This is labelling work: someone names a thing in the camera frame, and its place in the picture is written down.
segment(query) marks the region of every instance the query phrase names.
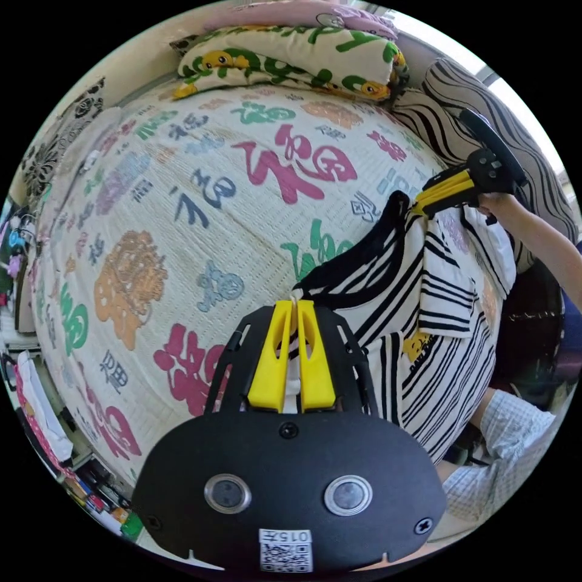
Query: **black handle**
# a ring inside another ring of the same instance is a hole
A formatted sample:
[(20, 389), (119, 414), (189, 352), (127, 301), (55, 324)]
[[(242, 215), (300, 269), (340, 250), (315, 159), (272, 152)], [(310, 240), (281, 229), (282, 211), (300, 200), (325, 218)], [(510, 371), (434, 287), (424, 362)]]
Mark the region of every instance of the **black handle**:
[(471, 109), (462, 109), (459, 114), (459, 120), (473, 134), (475, 139), (478, 139), (495, 154), (518, 186), (523, 187), (527, 184), (526, 174), (521, 164), (483, 115), (471, 111)]
[(10, 391), (16, 392), (16, 386), (14, 386), (12, 384), (12, 382), (10, 382), (10, 380), (8, 379), (8, 372), (6, 370), (6, 364), (11, 364), (12, 366), (17, 365), (16, 361), (14, 361), (14, 359), (9, 354), (3, 353), (2, 359), (1, 359), (2, 374), (4, 375), (4, 378), (6, 379), (6, 383), (10, 387)]

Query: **sleeve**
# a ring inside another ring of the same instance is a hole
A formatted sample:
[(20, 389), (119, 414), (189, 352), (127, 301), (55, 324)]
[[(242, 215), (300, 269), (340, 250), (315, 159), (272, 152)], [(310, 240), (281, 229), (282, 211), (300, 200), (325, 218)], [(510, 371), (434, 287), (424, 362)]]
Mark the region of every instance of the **sleeve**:
[(498, 390), (481, 421), (493, 463), (460, 467), (443, 483), (448, 513), (474, 523), (489, 519), (532, 473), (560, 424), (561, 418)]

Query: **bag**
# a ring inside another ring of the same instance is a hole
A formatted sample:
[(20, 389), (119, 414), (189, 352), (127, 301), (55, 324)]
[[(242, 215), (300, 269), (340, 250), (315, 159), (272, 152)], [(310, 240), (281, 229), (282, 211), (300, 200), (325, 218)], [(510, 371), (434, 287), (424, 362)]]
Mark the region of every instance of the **bag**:
[[(578, 243), (582, 252), (582, 242)], [(492, 384), (513, 384), (541, 410), (582, 370), (582, 314), (545, 265), (517, 276), (501, 313)]]

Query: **cushion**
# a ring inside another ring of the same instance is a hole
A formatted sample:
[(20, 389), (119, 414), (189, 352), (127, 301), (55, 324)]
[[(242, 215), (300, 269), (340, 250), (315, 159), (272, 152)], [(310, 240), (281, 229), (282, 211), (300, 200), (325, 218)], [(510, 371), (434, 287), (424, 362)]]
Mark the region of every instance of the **cushion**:
[[(455, 158), (466, 159), (477, 146), (453, 116), (458, 116), (467, 106), (485, 116), (526, 173), (529, 183), (523, 189), (522, 203), (576, 243), (578, 229), (574, 214), (556, 174), (537, 143), (506, 105), (473, 75), (446, 58), (437, 60), (428, 68), (421, 89), (430, 101), (408, 92), (395, 105), (393, 113), (398, 119), (413, 130), (412, 123), (415, 127), (422, 124), (425, 136), (435, 134), (432, 142), (427, 143), (431, 143), (435, 151), (440, 147), (442, 153), (439, 155), (451, 160), (447, 163), (452, 163)], [(533, 264), (534, 258), (519, 241), (514, 247), (517, 270), (522, 273)]]
[(198, 35), (184, 36), (177, 41), (172, 41), (170, 46), (172, 47), (172, 50), (182, 58), (196, 44), (197, 38)]
[(104, 87), (105, 78), (102, 78), (79, 95), (29, 148), (21, 167), (31, 212), (37, 208), (63, 154), (102, 112)]

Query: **black and white striped shirt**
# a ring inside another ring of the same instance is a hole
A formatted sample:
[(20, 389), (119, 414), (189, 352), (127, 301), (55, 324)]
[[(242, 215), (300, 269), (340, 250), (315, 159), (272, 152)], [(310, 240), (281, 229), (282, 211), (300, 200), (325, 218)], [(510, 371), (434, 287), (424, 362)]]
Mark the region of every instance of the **black and white striped shirt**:
[(368, 235), (312, 271), (295, 296), (346, 319), (367, 352), (379, 414), (442, 459), (483, 397), (495, 342), (438, 219), (392, 195)]

